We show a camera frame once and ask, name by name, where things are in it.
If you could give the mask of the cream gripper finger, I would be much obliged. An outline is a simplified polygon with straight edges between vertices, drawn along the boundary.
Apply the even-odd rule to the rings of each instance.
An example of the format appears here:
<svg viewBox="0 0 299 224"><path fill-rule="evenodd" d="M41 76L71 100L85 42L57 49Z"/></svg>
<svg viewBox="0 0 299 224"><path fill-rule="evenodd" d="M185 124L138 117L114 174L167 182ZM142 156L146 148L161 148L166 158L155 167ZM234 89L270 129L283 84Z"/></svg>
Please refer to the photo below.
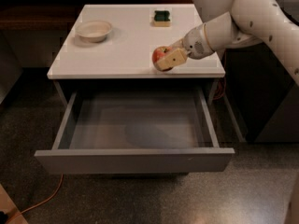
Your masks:
<svg viewBox="0 0 299 224"><path fill-rule="evenodd" d="M184 44L183 44L183 39L181 38L180 40L174 42L173 44L170 45L170 48L172 49L183 49L184 48Z"/></svg>
<svg viewBox="0 0 299 224"><path fill-rule="evenodd" d="M170 50L171 69L175 66L179 66L181 64L186 63L186 61L187 61L187 55L183 49L176 48Z"/></svg>

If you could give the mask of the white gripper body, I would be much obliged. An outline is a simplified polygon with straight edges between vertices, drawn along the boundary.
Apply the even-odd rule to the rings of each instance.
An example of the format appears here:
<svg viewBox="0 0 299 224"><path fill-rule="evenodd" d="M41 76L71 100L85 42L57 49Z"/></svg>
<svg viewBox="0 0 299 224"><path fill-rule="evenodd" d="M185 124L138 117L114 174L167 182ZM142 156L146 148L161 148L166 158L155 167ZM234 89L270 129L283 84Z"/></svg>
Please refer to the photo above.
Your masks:
<svg viewBox="0 0 299 224"><path fill-rule="evenodd" d="M200 60L214 53L206 38L206 25L204 23L191 29L183 37L182 43L191 59Z"/></svg>

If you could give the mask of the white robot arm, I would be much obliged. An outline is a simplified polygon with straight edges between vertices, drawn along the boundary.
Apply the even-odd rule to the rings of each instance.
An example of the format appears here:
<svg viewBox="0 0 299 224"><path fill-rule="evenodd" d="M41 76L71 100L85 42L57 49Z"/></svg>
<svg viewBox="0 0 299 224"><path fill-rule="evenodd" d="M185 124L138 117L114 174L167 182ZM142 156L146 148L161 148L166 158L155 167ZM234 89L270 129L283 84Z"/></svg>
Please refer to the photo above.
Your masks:
<svg viewBox="0 0 299 224"><path fill-rule="evenodd" d="M276 0L234 0L229 11L192 28L174 44L153 51L152 62L157 70L168 71L189 58L200 60L221 49L260 42L299 84L299 27Z"/></svg>

